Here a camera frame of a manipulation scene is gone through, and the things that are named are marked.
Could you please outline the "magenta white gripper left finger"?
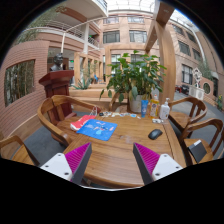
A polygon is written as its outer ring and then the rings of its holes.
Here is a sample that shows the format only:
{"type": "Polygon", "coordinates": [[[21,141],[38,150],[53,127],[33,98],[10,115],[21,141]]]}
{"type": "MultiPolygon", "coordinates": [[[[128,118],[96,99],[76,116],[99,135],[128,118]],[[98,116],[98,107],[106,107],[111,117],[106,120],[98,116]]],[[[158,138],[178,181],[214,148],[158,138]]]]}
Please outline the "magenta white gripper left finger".
{"type": "Polygon", "coordinates": [[[57,153],[41,169],[80,185],[91,153],[92,144],[87,143],[66,154],[57,153]]]}

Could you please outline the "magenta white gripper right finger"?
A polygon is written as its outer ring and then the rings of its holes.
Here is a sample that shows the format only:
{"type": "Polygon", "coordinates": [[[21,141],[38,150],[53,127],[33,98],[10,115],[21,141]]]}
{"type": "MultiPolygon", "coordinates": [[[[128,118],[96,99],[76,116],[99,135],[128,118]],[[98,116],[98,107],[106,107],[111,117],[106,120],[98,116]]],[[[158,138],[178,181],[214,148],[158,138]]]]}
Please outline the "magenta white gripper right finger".
{"type": "Polygon", "coordinates": [[[133,144],[133,154],[145,185],[182,169],[168,154],[159,155],[138,143],[133,144]]]}

